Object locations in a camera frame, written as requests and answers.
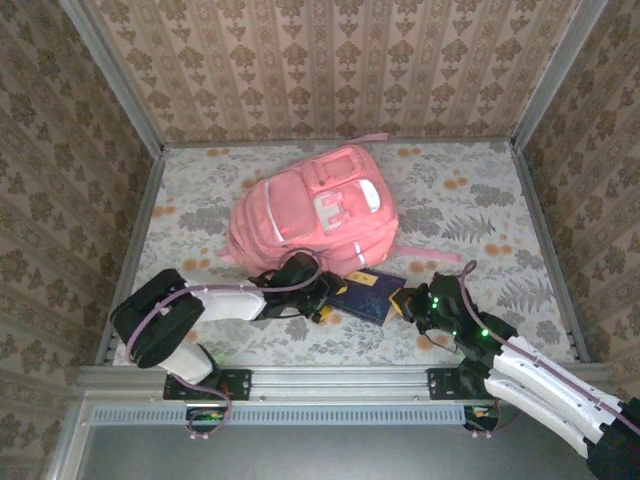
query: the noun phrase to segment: reflective strip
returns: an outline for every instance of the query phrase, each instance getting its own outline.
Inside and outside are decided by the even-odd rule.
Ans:
[[[278,230],[276,219],[273,218],[273,212],[271,211],[271,202],[269,201],[269,180],[264,182],[264,193],[267,197],[267,214],[269,215],[269,220],[271,220],[271,225],[273,225],[273,231],[276,232],[276,237],[278,237],[278,241],[284,242],[284,238],[282,238],[282,235],[280,235],[280,230]]]
[[[358,242],[353,242],[353,246],[356,247],[356,253],[358,254],[358,258],[360,259],[360,263],[363,267],[367,266],[367,260],[364,258],[362,253],[362,249],[360,248],[360,244]]]

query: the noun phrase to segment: yellow label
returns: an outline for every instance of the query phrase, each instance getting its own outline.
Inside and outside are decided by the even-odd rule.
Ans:
[[[333,312],[333,308],[331,308],[329,305],[325,305],[324,307],[322,307],[322,309],[320,310],[320,321],[324,322],[327,317],[331,315],[331,312]]]
[[[347,280],[351,280],[352,282],[361,283],[362,285],[367,285],[368,287],[373,287],[378,281],[378,277],[375,275],[371,275],[369,273],[364,272],[354,272],[347,277]]]
[[[400,305],[398,305],[394,300],[393,297],[395,297],[396,293],[398,293],[400,291],[400,289],[397,289],[395,292],[393,292],[390,296],[389,296],[389,301],[391,302],[391,306],[393,307],[393,309],[396,311],[396,313],[400,316],[402,316],[402,309],[400,308]]]

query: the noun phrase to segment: vent slot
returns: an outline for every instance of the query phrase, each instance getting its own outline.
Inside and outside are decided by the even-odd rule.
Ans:
[[[186,406],[98,406],[92,426],[185,425]],[[243,406],[230,425],[463,425],[462,405],[422,406]]]

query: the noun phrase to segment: fern leaf pattern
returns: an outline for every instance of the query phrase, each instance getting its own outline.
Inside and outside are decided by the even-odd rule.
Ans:
[[[496,231],[496,227],[491,223],[491,219],[486,219],[482,214],[479,217],[467,215],[467,218],[455,216],[447,223],[442,231],[442,237],[459,242],[472,244],[474,240],[479,242],[484,236],[491,235]]]
[[[502,288],[498,298],[498,306],[531,313],[534,309],[539,312],[542,305],[554,297],[551,285],[540,278],[535,281],[527,278],[523,282],[509,280]]]

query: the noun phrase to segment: book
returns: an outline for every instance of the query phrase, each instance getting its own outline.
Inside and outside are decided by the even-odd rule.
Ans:
[[[375,270],[359,270],[345,278],[347,291],[326,304],[354,317],[382,326],[393,310],[391,297],[407,283],[406,278]]]

